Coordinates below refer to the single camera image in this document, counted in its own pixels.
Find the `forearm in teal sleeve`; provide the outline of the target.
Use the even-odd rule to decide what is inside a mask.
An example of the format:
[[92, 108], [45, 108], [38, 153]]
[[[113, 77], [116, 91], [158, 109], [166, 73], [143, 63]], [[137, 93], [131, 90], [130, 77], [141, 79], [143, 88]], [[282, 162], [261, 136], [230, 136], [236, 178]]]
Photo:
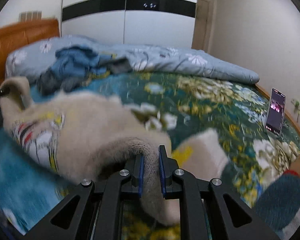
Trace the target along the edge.
[[264, 191], [253, 211], [273, 231], [279, 232], [293, 220], [299, 208], [300, 177], [288, 170]]

